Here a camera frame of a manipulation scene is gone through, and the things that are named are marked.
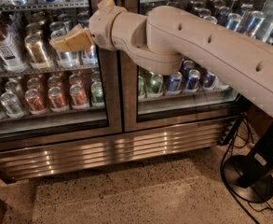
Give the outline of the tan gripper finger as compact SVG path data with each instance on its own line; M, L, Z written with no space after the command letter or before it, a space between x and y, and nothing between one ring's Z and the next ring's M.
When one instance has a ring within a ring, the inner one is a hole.
M115 0L102 0L99 4L98 4L98 9L104 8L104 7L114 7L115 4Z
M89 28L78 24L67 35L52 38L49 43L58 52L78 52L89 49L94 41Z

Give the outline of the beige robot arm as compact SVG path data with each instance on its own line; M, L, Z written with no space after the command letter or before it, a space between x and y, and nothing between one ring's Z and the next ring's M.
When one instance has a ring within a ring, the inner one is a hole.
M273 118L273 46L203 20L176 7L160 6L147 15L102 0L90 17L67 35L53 38L59 52L91 45L122 50L142 68L161 75L180 69L187 57Z

